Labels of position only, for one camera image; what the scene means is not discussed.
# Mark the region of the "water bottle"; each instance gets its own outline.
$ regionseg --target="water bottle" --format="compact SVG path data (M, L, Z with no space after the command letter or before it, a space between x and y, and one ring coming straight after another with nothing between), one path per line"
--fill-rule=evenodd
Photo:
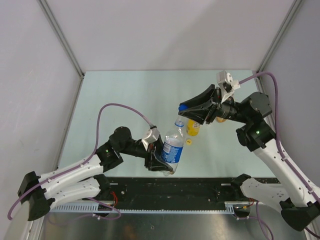
M165 176L174 174L177 169L185 142L183 133L184 126L183 117L179 116L174 122L173 128L165 134L161 157L173 168L172 172L164 171L163 174Z

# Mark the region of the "tabletop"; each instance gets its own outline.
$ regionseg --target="tabletop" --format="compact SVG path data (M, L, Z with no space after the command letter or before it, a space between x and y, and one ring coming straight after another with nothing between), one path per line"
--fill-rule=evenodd
M97 116L107 103L130 106L144 114L157 126L162 138L174 125L179 103L202 93L210 84L217 84L219 70L161 71L88 71L62 150L59 168L89 156L95 145ZM250 70L228 70L233 79L252 75ZM237 89L234 99L241 102L257 91L254 80ZM148 124L136 113L117 106L104 109L99 128L99 144L120 126L131 130L133 139L140 139ZM192 144L185 144L176 172L169 176L184 178L274 177L270 169L238 142L236 129L243 123L227 120L203 125ZM122 154L124 162L106 172L110 177L165 177L144 167L144 159Z

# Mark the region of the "blue bottle cap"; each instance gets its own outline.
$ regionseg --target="blue bottle cap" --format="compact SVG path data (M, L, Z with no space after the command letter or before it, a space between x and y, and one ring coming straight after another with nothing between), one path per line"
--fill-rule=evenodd
M184 105L184 104L181 104L178 108L179 111L183 111L183 110L186 110L188 109L188 106L187 105Z

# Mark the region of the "yellow bottle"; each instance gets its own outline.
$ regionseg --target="yellow bottle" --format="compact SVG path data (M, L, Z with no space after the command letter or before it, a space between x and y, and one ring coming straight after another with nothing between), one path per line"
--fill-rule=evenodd
M190 136L196 136L199 133L200 126L201 125L199 123L197 123L196 121L189 119L188 124L186 125L186 132Z

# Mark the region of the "yellow cap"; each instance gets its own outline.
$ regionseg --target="yellow cap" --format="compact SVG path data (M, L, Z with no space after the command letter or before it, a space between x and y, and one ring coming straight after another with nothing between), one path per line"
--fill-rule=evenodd
M187 140L185 140L185 143L186 143L187 145L191 145L191 144L192 144L192 140L191 140L190 138L188 138Z

